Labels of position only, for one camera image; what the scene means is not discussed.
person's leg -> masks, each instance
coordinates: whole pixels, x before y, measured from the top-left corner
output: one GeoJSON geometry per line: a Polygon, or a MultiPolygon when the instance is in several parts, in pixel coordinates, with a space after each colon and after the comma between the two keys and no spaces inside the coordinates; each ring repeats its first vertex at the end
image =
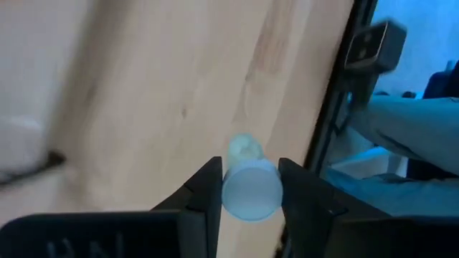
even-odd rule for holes
{"type": "Polygon", "coordinates": [[[374,96],[349,122],[387,150],[459,175],[459,99],[374,96]]]}
{"type": "Polygon", "coordinates": [[[394,174],[355,179],[332,169],[325,179],[392,216],[459,216],[459,179],[413,181],[394,174]]]}

wood grain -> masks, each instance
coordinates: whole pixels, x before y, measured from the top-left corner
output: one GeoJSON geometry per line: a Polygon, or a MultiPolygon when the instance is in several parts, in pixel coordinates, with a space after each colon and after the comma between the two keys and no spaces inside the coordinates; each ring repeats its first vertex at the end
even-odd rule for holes
{"type": "MultiPolygon", "coordinates": [[[[273,161],[302,163],[351,5],[99,1],[53,133],[68,164],[28,185],[48,188],[41,197],[1,195],[48,196],[46,211],[148,209],[241,132],[273,161]]],[[[243,224],[223,210],[218,257],[271,257],[282,221],[243,224]]]]}

